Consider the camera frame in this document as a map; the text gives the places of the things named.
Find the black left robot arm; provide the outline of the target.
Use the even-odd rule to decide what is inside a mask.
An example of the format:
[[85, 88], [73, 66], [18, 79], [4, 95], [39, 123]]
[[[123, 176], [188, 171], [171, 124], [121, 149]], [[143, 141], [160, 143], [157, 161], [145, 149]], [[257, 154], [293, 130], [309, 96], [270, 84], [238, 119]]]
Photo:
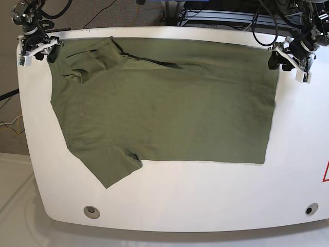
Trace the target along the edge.
[[309, 73], [315, 51], [320, 46], [328, 46], [328, 1], [294, 1], [297, 12], [301, 14], [299, 24], [288, 20], [275, 3], [276, 11], [285, 24], [292, 28], [291, 36], [283, 42], [275, 42], [269, 48], [271, 52], [268, 67], [284, 71], [300, 69]]

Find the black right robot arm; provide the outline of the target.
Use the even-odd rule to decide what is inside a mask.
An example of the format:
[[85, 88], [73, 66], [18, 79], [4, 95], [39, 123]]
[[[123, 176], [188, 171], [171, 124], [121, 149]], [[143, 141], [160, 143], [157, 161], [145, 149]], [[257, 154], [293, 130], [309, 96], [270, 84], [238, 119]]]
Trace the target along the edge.
[[50, 15], [43, 11], [45, 1], [19, 1], [11, 10], [14, 24], [21, 26], [22, 34], [18, 36], [18, 65], [29, 66], [32, 58], [42, 61], [45, 57], [49, 63], [57, 59], [58, 48], [63, 42], [57, 36], [50, 36], [54, 29], [54, 20], [60, 18], [70, 8], [68, 1], [58, 14]]

